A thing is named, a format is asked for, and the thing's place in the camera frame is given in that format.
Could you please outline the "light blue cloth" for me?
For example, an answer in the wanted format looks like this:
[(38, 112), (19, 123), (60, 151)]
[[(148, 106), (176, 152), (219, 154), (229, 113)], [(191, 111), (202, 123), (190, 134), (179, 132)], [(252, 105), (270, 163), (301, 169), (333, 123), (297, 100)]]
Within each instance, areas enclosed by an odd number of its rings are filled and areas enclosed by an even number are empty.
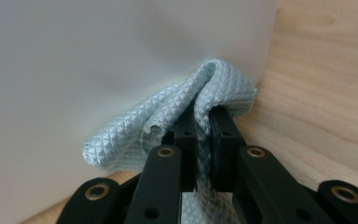
[(139, 173), (153, 147), (193, 105), (196, 121), (196, 192), (185, 193), (182, 200), (182, 224), (239, 224), (225, 193), (212, 189), (209, 173), (212, 152), (209, 114), (222, 106), (232, 118), (249, 112), (257, 89), (247, 76), (233, 65), (218, 59), (203, 63), (188, 79), (173, 84), (146, 98), (138, 105), (107, 123), (81, 146), (84, 160), (107, 172), (133, 170)]

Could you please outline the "white plastic bin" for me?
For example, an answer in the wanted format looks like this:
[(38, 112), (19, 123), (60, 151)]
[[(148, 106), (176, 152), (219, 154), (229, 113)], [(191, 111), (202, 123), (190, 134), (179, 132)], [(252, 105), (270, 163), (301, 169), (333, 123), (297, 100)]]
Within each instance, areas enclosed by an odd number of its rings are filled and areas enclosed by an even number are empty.
[(220, 58), (265, 69), (278, 0), (0, 0), (0, 224), (100, 175), (86, 138)]

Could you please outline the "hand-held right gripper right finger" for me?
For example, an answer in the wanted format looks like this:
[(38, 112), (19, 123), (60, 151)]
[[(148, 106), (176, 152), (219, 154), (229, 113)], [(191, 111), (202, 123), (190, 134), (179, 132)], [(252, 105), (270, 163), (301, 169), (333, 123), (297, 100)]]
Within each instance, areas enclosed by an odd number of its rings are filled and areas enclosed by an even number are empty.
[(211, 124), (211, 172), (213, 189), (232, 192), (236, 180), (236, 160), (245, 142), (232, 117), (222, 106), (210, 111)]

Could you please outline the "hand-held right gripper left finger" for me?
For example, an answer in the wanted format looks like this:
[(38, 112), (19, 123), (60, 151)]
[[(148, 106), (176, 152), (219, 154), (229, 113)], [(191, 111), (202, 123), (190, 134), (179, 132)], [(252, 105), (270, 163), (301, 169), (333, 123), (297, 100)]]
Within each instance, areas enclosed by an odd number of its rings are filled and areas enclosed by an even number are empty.
[(162, 138), (163, 145), (174, 145), (182, 152), (182, 192), (193, 192), (197, 188), (197, 136), (194, 118), (194, 102), (180, 115), (172, 128)]

